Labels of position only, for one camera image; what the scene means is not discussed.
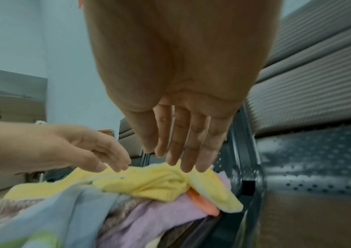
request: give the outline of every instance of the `pile of clothes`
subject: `pile of clothes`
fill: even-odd
[[[242,208],[224,172],[184,173],[180,162],[120,173],[77,168],[0,200],[0,248],[166,247],[172,228]]]

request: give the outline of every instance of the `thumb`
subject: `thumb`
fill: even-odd
[[[102,172],[107,168],[94,153],[73,145],[67,146],[64,155],[68,163],[89,172]]]
[[[158,144],[158,126],[154,111],[145,112],[122,111],[130,127],[143,145],[145,153],[152,153]]]

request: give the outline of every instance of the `finger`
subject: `finger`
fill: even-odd
[[[121,169],[117,166],[117,163],[115,163],[107,154],[102,153],[102,152],[96,152],[96,151],[93,151],[93,153],[102,162],[108,164],[110,166],[110,168],[112,168],[115,172],[120,172],[121,171]]]
[[[146,112],[122,111],[130,127],[135,131],[146,154],[154,151],[158,144],[158,126],[153,110]]]
[[[159,139],[155,147],[155,154],[162,158],[167,152],[170,139],[171,123],[173,121],[173,111],[170,105],[157,105],[154,108],[155,118],[158,125]]]
[[[128,168],[128,165],[132,162],[129,154],[114,137],[94,130],[91,130],[90,135],[95,137],[95,150],[114,155],[113,160],[120,168]]]
[[[128,161],[124,159],[120,159],[117,155],[115,155],[112,152],[109,152],[107,149],[101,147],[101,146],[96,146],[95,149],[92,151],[95,155],[96,153],[100,153],[101,157],[98,157],[100,160],[105,159],[106,161],[102,160],[102,162],[108,163],[113,163],[114,166],[117,166],[118,169],[120,170],[127,170],[129,168],[129,165],[132,163],[131,159]]]
[[[184,155],[182,156],[182,171],[190,172],[193,169],[199,155],[199,149],[207,135],[208,122],[209,118],[207,116],[192,113],[191,129],[189,131]]]
[[[199,172],[206,171],[216,160],[232,121],[233,117],[211,118],[207,136],[196,161],[196,169]]]
[[[89,172],[102,172],[106,169],[106,165],[100,161],[94,153],[75,147],[71,144],[64,146],[62,154],[68,163],[83,170]]]
[[[191,113],[186,108],[176,106],[174,115],[173,134],[166,155],[166,162],[169,165],[175,165],[180,159],[191,124]]]

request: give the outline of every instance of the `yellow towel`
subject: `yellow towel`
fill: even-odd
[[[193,169],[184,173],[179,161],[175,166],[167,163],[152,164],[147,167],[130,167],[115,173],[108,167],[101,173],[75,169],[66,178],[54,183],[25,183],[13,187],[4,199],[45,198],[80,184],[92,184],[104,192],[119,192],[134,197],[159,201],[174,201],[190,187],[214,203],[224,212],[240,212],[243,205],[211,171],[199,173]]]

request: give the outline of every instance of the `lavender fabric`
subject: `lavender fabric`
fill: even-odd
[[[225,173],[219,178],[230,188]],[[124,222],[97,240],[97,248],[144,248],[165,231],[186,222],[201,219],[207,214],[196,207],[186,194],[173,202],[147,200],[137,206]]]

